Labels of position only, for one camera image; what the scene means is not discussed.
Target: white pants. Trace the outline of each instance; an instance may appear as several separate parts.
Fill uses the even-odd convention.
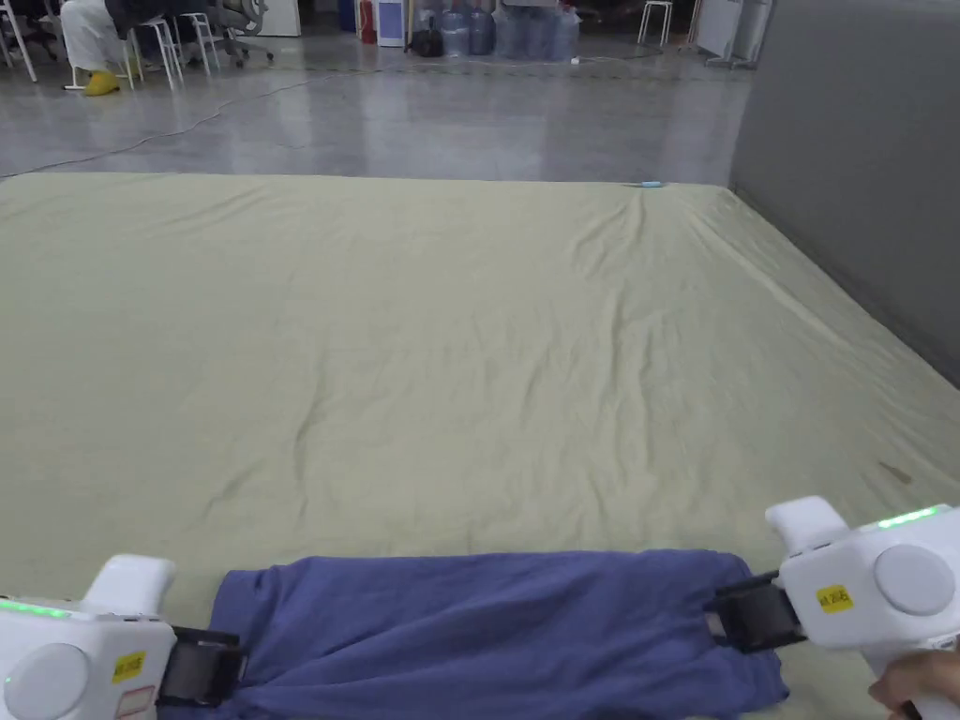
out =
[[[123,43],[104,0],[67,0],[60,8],[63,42],[74,67],[108,70],[108,62],[123,62]]]

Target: sticker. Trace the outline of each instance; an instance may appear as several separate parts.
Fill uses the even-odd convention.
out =
[[[137,690],[125,692],[120,696],[120,704],[117,706],[115,718],[130,717],[138,712],[145,712],[150,709],[154,700],[154,690],[156,685],[148,685]]]
[[[829,588],[817,590],[817,600],[820,608],[828,615],[853,610],[853,600],[842,585],[831,585]]]
[[[132,680],[139,675],[143,671],[143,661],[146,658],[146,653],[133,653],[117,658],[117,663],[113,666],[113,684]]]

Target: round white button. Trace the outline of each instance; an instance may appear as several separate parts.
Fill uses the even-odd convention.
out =
[[[880,592],[901,612],[935,615],[953,599],[953,570],[939,555],[916,545],[894,545],[874,563]]]
[[[4,702],[16,720],[57,720],[80,702],[88,664],[73,645],[37,648],[21,660],[4,682]]]

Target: white board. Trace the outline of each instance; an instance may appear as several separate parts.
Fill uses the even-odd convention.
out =
[[[697,19],[697,47],[728,59],[741,8],[738,0],[703,0]]]
[[[748,62],[756,62],[770,17],[770,2],[745,0],[733,42],[732,53]]]
[[[380,47],[403,47],[406,39],[406,12],[403,0],[374,0],[376,44]]]
[[[297,0],[267,0],[263,13],[263,36],[300,37],[300,7]]]

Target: concrete floor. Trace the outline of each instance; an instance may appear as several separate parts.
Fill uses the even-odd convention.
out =
[[[349,35],[265,40],[172,94],[87,99],[0,65],[0,177],[63,171],[306,173],[480,180],[726,182],[749,71],[629,37],[585,37],[579,66],[423,60]]]

